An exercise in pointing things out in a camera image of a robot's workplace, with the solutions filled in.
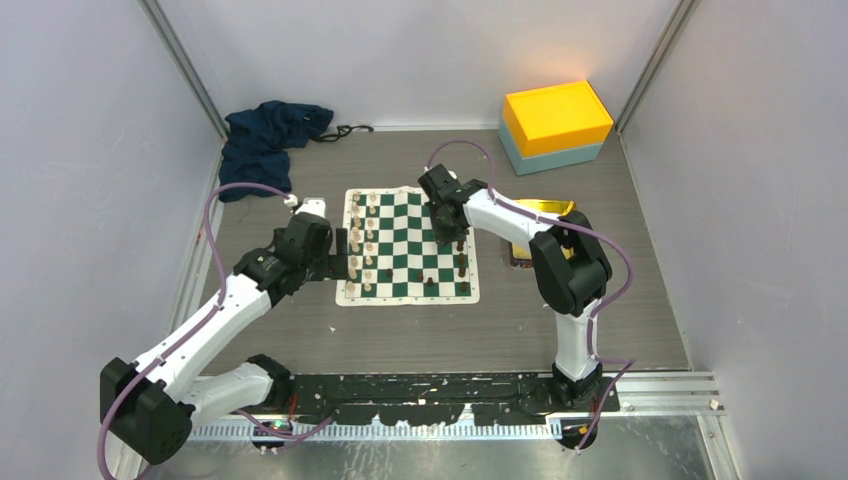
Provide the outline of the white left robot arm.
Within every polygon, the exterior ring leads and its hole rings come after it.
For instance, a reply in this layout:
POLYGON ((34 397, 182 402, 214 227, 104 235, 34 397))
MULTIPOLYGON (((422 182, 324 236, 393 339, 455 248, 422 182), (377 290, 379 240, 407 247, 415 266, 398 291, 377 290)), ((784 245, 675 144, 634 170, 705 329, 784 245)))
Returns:
POLYGON ((242 330, 309 281, 339 278, 346 233, 333 229, 321 198, 306 198, 271 247, 246 253, 219 291, 181 327, 134 361, 114 358, 100 373, 101 427, 160 465, 196 428, 248 407, 285 409, 294 394, 290 371, 257 354, 237 368, 200 380, 202 370, 242 330))

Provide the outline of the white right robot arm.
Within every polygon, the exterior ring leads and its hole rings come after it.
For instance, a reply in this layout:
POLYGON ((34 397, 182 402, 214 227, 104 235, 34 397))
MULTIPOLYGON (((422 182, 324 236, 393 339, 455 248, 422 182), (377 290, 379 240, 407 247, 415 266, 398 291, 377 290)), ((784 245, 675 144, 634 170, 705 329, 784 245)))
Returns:
POLYGON ((460 182, 443 165, 418 180, 438 243, 483 230, 531 256, 537 290, 555 313, 557 352, 552 395, 577 411, 590 402, 603 373, 595 348, 595 310, 606 294, 612 268, 580 212, 565 216, 532 210, 477 179, 460 182))

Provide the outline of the green white chess mat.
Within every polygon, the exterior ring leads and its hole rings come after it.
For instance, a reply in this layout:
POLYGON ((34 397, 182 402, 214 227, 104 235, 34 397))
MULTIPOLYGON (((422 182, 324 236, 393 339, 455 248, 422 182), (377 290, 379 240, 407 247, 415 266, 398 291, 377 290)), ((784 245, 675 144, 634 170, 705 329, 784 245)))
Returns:
POLYGON ((356 280, 348 278, 339 280, 336 286, 335 302, 340 307, 360 306, 396 306, 396 305, 462 305, 476 304, 480 301, 481 288, 478 275, 476 242, 474 231, 468 229, 464 242, 465 250, 457 252, 457 243, 438 245, 434 241, 428 208, 425 206, 427 197, 420 188, 402 186, 382 189, 349 189, 345 192, 343 226, 348 230, 348 266, 356 269, 356 280), (369 194, 378 195, 376 205, 369 201, 369 194), (354 193, 360 193, 359 204, 353 202, 354 193), (352 209, 355 205, 362 208, 361 240, 356 242, 351 238, 354 228, 352 209), (369 215, 369 207, 377 208, 377 215, 369 215), (367 219, 376 221, 374 228, 367 226, 367 219), (373 230, 375 238, 369 241, 366 233, 373 230), (352 254, 350 246, 358 243, 360 251, 352 254), (371 254, 366 252, 366 244, 373 243, 371 254), (466 265, 457 264, 457 256, 463 253, 466 265), (366 266, 366 256, 372 256, 374 263, 366 266), (350 266, 350 257, 357 257, 359 266, 350 266), (458 276, 460 267, 467 268, 464 278, 458 276), (393 278, 386 276, 386 270, 393 270, 393 278), (364 277, 365 270, 372 270, 371 279, 364 277), (424 280, 417 281, 417 275, 423 272, 424 280), (428 278, 433 278, 435 285, 426 285, 428 278), (470 290, 460 291, 460 284, 467 281, 470 290), (362 290, 365 282, 372 286, 370 292, 362 290), (356 285, 355 293, 346 292, 348 283, 356 285))

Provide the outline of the gold metal tin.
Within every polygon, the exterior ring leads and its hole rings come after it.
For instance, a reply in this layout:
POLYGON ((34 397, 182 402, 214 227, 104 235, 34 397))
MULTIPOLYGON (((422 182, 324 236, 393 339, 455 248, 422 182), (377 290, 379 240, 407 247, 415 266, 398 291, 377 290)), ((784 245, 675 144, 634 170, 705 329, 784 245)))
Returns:
MULTIPOLYGON (((571 211, 576 210, 578 204, 573 200, 550 200, 550 199, 516 199, 516 203, 523 207, 528 207, 531 210, 538 210, 545 213, 565 216, 571 211)), ((532 269, 533 262, 531 253, 519 248, 510 243, 509 249, 509 265, 518 269, 532 269)))

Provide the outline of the dark blue cloth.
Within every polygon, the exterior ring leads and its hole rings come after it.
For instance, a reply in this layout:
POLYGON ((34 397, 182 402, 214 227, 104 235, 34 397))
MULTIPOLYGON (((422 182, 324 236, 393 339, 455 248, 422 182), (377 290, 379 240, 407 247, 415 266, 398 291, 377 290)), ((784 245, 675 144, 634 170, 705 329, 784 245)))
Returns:
POLYGON ((222 149, 219 182, 262 184, 289 193, 290 149, 323 134, 334 112, 313 104, 266 101, 225 117, 229 135, 222 149))

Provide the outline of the yellow and blue box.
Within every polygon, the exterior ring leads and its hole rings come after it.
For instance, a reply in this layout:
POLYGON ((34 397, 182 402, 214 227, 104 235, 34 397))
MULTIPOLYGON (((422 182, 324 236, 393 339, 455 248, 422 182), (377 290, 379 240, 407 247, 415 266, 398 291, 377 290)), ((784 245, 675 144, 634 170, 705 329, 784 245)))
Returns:
POLYGON ((583 80, 507 94, 498 135, 522 176, 594 160, 613 125, 583 80))

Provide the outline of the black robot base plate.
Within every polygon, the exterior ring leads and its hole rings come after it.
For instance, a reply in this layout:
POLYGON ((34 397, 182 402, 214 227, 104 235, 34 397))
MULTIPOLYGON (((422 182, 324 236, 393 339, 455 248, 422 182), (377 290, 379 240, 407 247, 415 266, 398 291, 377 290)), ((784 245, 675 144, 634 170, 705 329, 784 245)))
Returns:
POLYGON ((577 400, 548 373, 298 375, 250 408, 267 428, 311 441, 555 440, 594 442, 597 411, 618 413, 608 377, 577 400))

